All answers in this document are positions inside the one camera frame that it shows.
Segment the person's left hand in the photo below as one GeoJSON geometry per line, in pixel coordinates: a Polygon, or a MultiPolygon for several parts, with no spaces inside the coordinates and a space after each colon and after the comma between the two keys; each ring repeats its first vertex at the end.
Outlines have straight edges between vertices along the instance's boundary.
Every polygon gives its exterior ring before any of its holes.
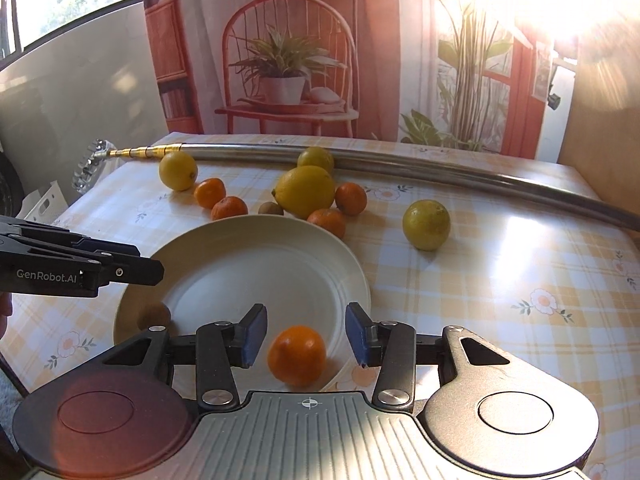
{"type": "Polygon", "coordinates": [[[0,333],[6,332],[9,317],[13,313],[12,295],[9,292],[0,294],[0,333]]]}

